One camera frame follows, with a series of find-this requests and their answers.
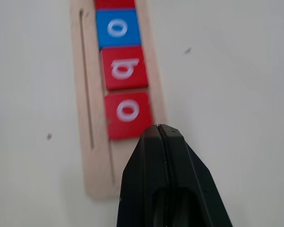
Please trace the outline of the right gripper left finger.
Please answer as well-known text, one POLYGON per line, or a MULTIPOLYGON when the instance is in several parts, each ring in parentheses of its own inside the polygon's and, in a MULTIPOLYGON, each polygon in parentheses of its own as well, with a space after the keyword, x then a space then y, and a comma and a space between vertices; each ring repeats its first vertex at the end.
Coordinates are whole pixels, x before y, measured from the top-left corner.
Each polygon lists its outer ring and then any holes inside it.
POLYGON ((155 125, 141 135, 126 164, 118 206, 118 227, 164 227, 167 180, 163 144, 155 125))

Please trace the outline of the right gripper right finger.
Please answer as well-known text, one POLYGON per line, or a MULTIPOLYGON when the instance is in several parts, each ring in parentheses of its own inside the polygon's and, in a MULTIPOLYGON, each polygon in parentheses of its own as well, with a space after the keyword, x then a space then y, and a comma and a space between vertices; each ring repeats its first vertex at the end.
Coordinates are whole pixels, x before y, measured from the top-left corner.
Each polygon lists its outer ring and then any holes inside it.
POLYGON ((168 227, 231 227, 212 175, 179 130, 159 125, 169 176, 168 227))

